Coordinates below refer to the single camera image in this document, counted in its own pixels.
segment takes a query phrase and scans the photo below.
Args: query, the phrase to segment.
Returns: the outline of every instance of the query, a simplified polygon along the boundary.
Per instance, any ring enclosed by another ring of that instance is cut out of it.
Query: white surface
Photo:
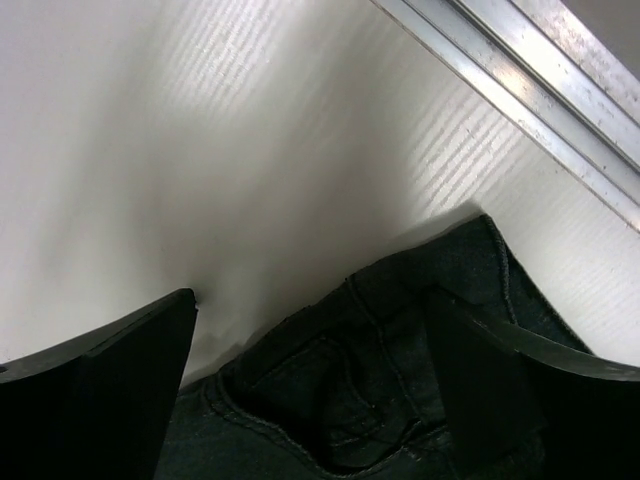
[[[0,69],[0,361],[190,286],[203,375],[465,204],[640,365],[638,235],[365,0],[3,2]]]

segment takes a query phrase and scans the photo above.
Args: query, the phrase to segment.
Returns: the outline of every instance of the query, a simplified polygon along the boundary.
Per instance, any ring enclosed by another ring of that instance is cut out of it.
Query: black garment
[[[528,376],[533,377],[532,395],[539,403],[530,408],[525,400],[522,409],[523,415],[535,410],[528,424],[533,429],[516,431],[510,438],[518,442],[488,464],[475,462],[468,469],[459,461],[450,426],[464,428],[464,414],[448,418],[455,402],[443,401],[438,378],[442,381],[447,373],[438,370],[429,349],[428,322],[434,315],[443,320],[429,298],[442,291],[460,299],[451,304],[452,316],[464,303],[474,318],[518,325],[558,345],[587,351],[515,261],[493,222],[480,217],[357,272],[182,394],[156,478],[528,479],[561,472],[566,465],[559,465],[557,452],[562,442],[574,440],[567,432],[581,430],[579,423],[554,427],[563,422],[563,408],[578,405],[579,395],[589,397],[590,386],[578,379],[556,402],[550,392],[565,383],[564,377],[529,366],[523,367],[528,370],[522,378],[528,385]],[[451,341],[454,351],[458,340]],[[474,359],[472,352],[469,359]],[[470,364],[470,372],[471,367],[482,368]],[[459,399],[454,383],[446,384],[447,391],[453,385]],[[589,421],[583,417],[583,423]],[[547,438],[548,432],[557,435]],[[573,462],[577,454],[571,455]]]

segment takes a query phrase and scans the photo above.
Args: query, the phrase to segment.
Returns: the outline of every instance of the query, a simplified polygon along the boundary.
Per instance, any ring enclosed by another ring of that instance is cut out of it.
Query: metal frame
[[[555,68],[542,65],[544,58],[533,62],[537,54],[526,44],[510,45],[515,33],[509,33],[508,22],[487,10],[509,12],[518,19],[514,29],[539,46],[546,37],[521,11],[507,0],[375,2],[640,231],[640,128],[583,71],[570,69],[575,64],[568,57],[560,68],[570,74],[560,81],[553,77]],[[544,45],[544,51],[562,54],[549,39]],[[577,102],[580,92],[587,99]]]

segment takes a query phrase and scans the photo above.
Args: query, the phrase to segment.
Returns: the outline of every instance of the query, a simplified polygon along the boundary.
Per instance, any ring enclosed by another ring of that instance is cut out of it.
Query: denim fabric
[[[177,400],[156,478],[456,479],[421,292],[577,350],[488,217],[351,276]],[[533,435],[470,477],[539,478]]]

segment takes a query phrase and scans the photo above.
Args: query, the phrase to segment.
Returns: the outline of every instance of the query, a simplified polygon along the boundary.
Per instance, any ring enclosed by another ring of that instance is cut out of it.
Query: silver metal edge
[[[640,123],[640,82],[559,0],[509,0]]]
[[[470,58],[459,43],[489,47],[486,39],[473,29],[445,0],[373,0],[429,51],[440,58],[463,80],[484,96],[507,118],[600,198],[634,230],[640,231],[640,207],[631,197],[592,165],[562,136],[499,83],[480,65],[483,58]],[[494,52],[487,51],[485,58]]]
[[[524,62],[640,172],[640,127],[516,6],[506,0],[450,2]]]

